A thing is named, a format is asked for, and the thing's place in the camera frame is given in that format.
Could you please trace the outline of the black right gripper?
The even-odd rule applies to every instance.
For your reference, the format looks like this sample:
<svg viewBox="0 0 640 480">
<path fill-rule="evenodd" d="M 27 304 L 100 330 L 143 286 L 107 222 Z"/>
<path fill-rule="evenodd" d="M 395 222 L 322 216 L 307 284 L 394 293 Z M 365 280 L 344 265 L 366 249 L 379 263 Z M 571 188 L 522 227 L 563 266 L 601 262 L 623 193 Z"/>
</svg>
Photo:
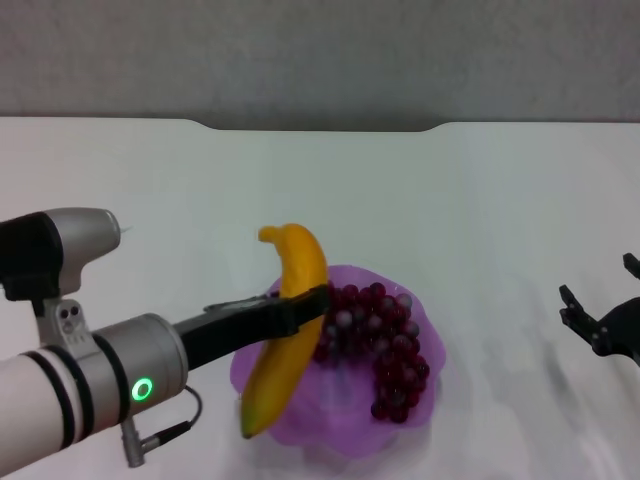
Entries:
<svg viewBox="0 0 640 480">
<path fill-rule="evenodd" d="M 623 255 L 624 268 L 640 280 L 640 260 Z M 639 298 L 614 307 L 599 322 L 593 319 L 566 286 L 559 287 L 564 307 L 559 311 L 563 324 L 585 340 L 601 357 L 621 355 L 639 362 Z"/>
</svg>

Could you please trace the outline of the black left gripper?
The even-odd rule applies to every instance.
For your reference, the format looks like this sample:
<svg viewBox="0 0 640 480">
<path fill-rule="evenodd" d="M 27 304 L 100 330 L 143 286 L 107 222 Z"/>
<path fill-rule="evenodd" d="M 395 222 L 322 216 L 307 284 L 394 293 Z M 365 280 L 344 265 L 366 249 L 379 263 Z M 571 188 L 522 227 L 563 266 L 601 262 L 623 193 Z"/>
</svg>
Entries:
<svg viewBox="0 0 640 480">
<path fill-rule="evenodd" d="M 182 341 L 188 370 L 195 370 L 246 346 L 288 337 L 322 317 L 330 307 L 330 289 L 321 284 L 291 299 L 271 294 L 207 305 L 174 329 Z"/>
</svg>

